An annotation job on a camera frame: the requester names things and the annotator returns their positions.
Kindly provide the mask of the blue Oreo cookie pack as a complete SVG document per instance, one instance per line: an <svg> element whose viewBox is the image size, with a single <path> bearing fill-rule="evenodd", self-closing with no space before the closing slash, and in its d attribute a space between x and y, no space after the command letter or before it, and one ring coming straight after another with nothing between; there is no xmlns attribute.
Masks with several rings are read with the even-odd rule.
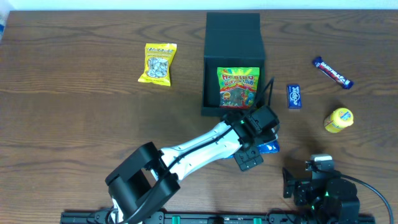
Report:
<svg viewBox="0 0 398 224"><path fill-rule="evenodd" d="M236 151L234 154L232 154L228 157L225 157L224 159L232 159L232 158L234 158L235 155L237 155L240 152L250 155L251 151L252 151L252 149L248 149L246 151L239 150L239 151ZM262 142L261 144L256 144L256 149L254 150L254 155L256 155L256 154L274 154L274 153L278 153L279 151L280 151L280 146L276 140L267 142L267 143Z"/></svg>

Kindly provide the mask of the green Haribo worms bag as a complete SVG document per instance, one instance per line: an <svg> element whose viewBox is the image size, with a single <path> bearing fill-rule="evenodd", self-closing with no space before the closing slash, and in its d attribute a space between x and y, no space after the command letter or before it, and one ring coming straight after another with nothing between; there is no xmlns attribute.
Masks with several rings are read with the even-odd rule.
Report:
<svg viewBox="0 0 398 224"><path fill-rule="evenodd" d="M250 108L257 93L258 67L218 67L221 108Z"/></svg>

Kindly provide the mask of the yellow nuts snack bag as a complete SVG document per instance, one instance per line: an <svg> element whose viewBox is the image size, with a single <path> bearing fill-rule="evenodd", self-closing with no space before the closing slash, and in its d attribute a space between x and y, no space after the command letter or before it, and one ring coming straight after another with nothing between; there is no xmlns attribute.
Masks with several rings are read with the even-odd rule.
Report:
<svg viewBox="0 0 398 224"><path fill-rule="evenodd" d="M171 86L170 66L177 51L177 44L146 43L145 65L138 82Z"/></svg>

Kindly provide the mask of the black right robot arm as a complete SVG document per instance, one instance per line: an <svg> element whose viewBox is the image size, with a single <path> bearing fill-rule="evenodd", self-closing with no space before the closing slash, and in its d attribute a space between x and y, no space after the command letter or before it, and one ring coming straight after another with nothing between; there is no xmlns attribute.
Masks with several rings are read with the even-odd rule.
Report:
<svg viewBox="0 0 398 224"><path fill-rule="evenodd" d="M309 178L296 178L282 169L284 197L305 211L294 223L360 224L360 202L356 185L336 172L313 170Z"/></svg>

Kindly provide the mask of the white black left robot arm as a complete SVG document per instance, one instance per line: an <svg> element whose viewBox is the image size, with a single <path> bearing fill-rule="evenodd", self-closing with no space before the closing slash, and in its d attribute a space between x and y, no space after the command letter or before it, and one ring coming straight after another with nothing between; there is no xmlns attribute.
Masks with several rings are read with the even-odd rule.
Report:
<svg viewBox="0 0 398 224"><path fill-rule="evenodd" d="M279 119L264 105L225 114L207 133L177 146L137 148L105 179L113 207L107 223L140 223L158 211L191 173L220 159L234 157L247 171L263 163L259 146L277 139Z"/></svg>

